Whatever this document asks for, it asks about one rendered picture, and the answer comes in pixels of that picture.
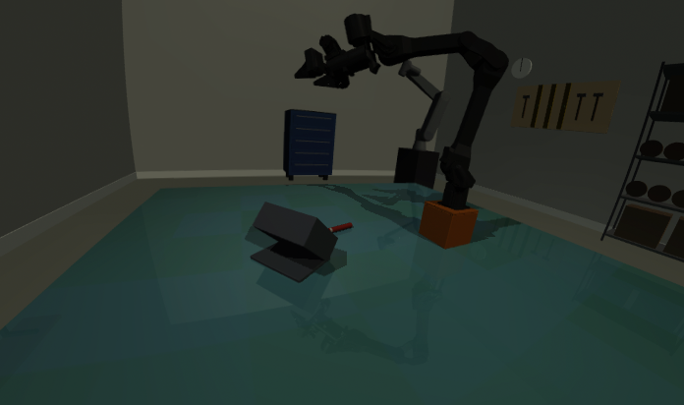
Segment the dark red peg with white band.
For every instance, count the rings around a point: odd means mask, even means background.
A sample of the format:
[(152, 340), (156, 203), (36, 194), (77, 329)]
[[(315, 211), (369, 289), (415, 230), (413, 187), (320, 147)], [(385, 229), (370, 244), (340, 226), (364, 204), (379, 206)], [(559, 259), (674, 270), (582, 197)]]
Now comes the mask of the dark red peg with white band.
[(328, 229), (333, 233), (333, 232), (337, 232), (337, 231), (344, 230), (347, 228), (351, 228), (352, 226), (353, 226), (353, 224), (350, 222), (350, 223), (334, 226), (334, 227), (331, 227)]

